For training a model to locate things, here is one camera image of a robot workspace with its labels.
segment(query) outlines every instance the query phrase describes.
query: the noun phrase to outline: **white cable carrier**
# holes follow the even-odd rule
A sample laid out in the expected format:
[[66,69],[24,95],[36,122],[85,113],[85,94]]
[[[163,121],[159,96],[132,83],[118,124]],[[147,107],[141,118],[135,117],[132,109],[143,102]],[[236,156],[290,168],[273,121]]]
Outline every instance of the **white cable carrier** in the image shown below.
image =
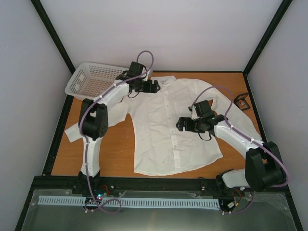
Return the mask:
[[[96,207],[89,197],[76,196],[39,196],[38,205],[66,205],[66,206],[84,206],[86,202],[88,207]],[[112,199],[104,197],[99,204]],[[165,198],[118,198],[123,208],[200,208],[219,210],[217,199],[165,199]],[[104,207],[119,207],[117,201],[110,201]]]

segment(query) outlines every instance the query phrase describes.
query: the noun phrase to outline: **black metal frame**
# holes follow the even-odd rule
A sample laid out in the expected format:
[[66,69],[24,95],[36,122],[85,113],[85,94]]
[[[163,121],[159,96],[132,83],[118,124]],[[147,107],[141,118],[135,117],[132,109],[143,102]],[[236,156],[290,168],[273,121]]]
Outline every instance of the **black metal frame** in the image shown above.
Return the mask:
[[[54,41],[57,49],[59,50],[61,56],[63,57],[67,67],[69,68],[71,73],[74,73],[75,68],[72,64],[65,48],[58,37],[54,27],[50,19],[47,16],[40,0],[31,0],[33,6],[37,10],[42,22],[44,23],[47,31],[49,32],[52,40]],[[275,16],[273,17],[268,29],[263,35],[261,41],[259,42],[254,54],[250,58],[246,68],[244,71],[156,71],[156,72],[215,72],[215,73],[242,73],[245,84],[249,93],[249,97],[252,103],[252,108],[254,110],[257,123],[260,129],[261,137],[263,141],[266,140],[265,132],[257,112],[256,103],[254,97],[252,95],[249,82],[248,82],[248,74],[251,71],[253,65],[256,63],[258,57],[260,56],[262,50],[267,44],[269,38],[273,34],[275,28],[278,23],[282,19],[284,13],[287,8],[291,4],[292,0],[283,0],[280,7],[278,8]],[[31,185],[28,197],[26,199],[24,208],[22,210],[21,216],[18,220],[16,229],[17,231],[21,230],[23,222],[26,217],[26,213],[33,195],[33,191],[35,189],[71,189],[73,193],[80,193],[85,196],[89,194],[88,189],[85,185],[83,185],[78,177],[66,177],[66,176],[51,176],[51,171],[54,165],[54,161],[56,155],[58,153],[60,141],[64,132],[65,124],[69,115],[69,111],[73,102],[72,96],[67,96],[64,106],[60,115],[60,119],[56,128],[56,132],[54,134],[50,151],[48,153],[47,161],[45,163],[44,170],[42,172],[42,176],[34,177],[33,183]],[[212,196],[216,199],[231,199],[232,195],[221,195],[216,190],[215,179],[155,179],[155,178],[105,178],[100,177],[100,183],[108,186],[109,189],[113,188],[110,193],[114,196],[119,195],[124,191],[175,191],[175,192],[193,192],[202,196]],[[266,190],[266,192],[274,192],[274,193],[285,193],[287,202],[289,204],[293,219],[295,221],[295,225],[298,231],[303,230],[301,222],[299,220],[294,202],[292,200],[291,193],[289,188],[270,188]]]

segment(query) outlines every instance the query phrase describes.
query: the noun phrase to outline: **white wall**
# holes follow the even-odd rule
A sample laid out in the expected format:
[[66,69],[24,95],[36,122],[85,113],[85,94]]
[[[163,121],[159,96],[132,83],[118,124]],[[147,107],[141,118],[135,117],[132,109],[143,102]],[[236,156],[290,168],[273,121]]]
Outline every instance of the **white wall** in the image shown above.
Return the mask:
[[249,75],[268,140],[278,144],[308,230],[308,1],[293,1]]
[[40,175],[70,73],[29,0],[0,7],[0,224],[14,230]]
[[[242,71],[282,0],[42,0],[72,62]],[[150,57],[141,59],[150,63]]]

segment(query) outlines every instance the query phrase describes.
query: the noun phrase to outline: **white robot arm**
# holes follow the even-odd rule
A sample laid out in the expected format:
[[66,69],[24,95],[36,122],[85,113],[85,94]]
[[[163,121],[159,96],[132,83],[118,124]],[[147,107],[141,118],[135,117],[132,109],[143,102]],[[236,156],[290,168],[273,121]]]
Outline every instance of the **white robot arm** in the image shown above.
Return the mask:
[[[117,85],[117,83],[119,82],[121,82],[121,80],[116,80],[114,81],[113,85]],[[129,93],[129,84],[127,83],[121,84],[117,86],[114,90],[110,91],[104,98],[99,100],[97,104],[105,105],[106,107],[105,110],[107,110],[108,107],[112,107],[113,105],[119,103],[122,100],[122,98],[128,93]],[[92,117],[92,122],[95,121],[96,115],[98,115],[96,112],[93,112],[92,114],[90,114],[90,116]],[[101,127],[101,129],[104,129],[105,126],[108,127],[108,121],[107,121],[107,124]],[[82,162],[81,172],[85,175],[86,165],[88,165],[89,176],[94,177],[100,171],[99,155],[100,155],[100,146],[101,146],[103,137],[99,136],[98,138],[96,138],[96,137],[88,136],[88,142],[87,142],[86,137],[83,137],[82,139],[83,139],[84,148],[83,148],[83,162]],[[87,149],[88,158],[87,158],[87,163],[86,163],[85,157],[86,157],[86,145],[87,144],[88,144],[88,149]]]
[[279,163],[264,152],[264,150],[270,152],[281,162],[276,144],[254,139],[248,140],[249,136],[234,126],[230,127],[230,123],[223,115],[215,116],[207,100],[195,103],[192,114],[197,115],[197,119],[179,118],[176,124],[179,131],[183,131],[184,128],[185,131],[196,133],[208,131],[210,136],[226,141],[245,158],[245,169],[229,170],[216,177],[223,188],[244,186],[260,192],[286,180],[286,174]]

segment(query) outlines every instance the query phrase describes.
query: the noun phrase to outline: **shirt collar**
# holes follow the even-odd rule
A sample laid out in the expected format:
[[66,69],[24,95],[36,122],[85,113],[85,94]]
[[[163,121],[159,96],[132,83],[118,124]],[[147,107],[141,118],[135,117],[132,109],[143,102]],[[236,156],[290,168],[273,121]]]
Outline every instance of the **shirt collar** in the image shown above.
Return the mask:
[[177,79],[174,76],[164,76],[164,77],[151,77],[151,80],[157,80],[159,83],[163,85],[168,85]]

